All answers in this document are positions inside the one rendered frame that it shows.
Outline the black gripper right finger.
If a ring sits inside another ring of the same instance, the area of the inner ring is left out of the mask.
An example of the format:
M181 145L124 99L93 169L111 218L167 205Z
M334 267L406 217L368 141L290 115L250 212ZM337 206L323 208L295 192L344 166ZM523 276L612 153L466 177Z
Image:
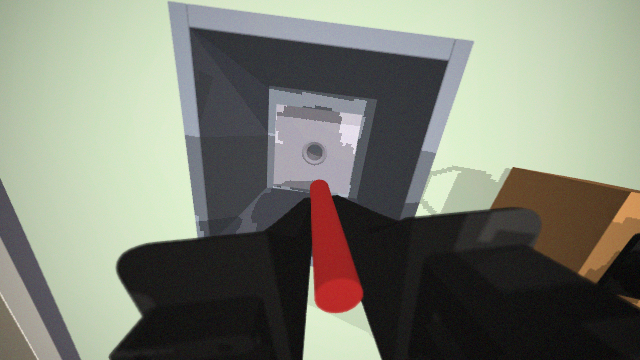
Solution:
M407 350L424 259L434 253L526 244L542 229L519 207L395 220L339 195L332 199L362 287L363 305L381 360Z

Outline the red peg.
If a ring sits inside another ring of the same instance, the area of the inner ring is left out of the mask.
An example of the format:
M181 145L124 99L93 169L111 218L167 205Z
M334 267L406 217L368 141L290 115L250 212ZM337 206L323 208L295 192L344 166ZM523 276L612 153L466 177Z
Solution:
M328 184L312 182L310 198L315 303L325 312L346 312L363 291Z

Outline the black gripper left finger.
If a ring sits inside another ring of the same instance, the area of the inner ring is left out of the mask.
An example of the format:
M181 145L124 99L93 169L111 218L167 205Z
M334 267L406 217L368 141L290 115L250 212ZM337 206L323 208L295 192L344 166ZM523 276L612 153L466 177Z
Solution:
M303 360L311 252L309 197L264 231L145 243L115 268L141 316L156 306L259 296L278 360Z

